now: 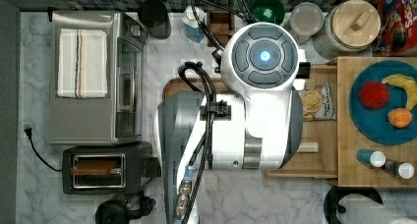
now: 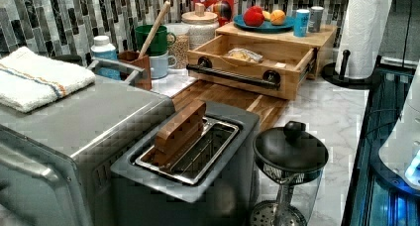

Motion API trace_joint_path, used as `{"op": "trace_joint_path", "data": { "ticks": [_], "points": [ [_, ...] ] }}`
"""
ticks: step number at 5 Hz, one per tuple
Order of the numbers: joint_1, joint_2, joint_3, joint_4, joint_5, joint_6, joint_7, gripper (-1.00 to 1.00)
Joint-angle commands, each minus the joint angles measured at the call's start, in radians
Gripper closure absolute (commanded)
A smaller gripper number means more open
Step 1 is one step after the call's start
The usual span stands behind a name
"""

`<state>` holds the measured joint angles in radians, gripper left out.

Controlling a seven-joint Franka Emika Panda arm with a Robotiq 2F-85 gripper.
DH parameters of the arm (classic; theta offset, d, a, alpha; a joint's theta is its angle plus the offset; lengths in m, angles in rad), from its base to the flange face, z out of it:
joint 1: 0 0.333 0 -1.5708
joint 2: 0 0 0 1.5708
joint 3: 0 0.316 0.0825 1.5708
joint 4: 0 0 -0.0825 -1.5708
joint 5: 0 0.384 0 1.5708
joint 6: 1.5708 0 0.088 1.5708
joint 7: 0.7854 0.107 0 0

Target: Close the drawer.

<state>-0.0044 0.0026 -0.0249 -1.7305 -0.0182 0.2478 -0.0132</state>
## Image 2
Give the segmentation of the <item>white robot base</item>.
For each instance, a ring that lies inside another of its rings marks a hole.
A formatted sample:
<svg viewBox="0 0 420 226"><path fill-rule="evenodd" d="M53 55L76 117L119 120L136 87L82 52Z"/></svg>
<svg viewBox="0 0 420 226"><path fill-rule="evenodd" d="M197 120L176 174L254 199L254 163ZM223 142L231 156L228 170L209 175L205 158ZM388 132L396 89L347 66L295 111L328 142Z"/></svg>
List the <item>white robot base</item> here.
<svg viewBox="0 0 420 226"><path fill-rule="evenodd" d="M415 192L420 190L420 66L416 67L400 118L378 155Z"/></svg>

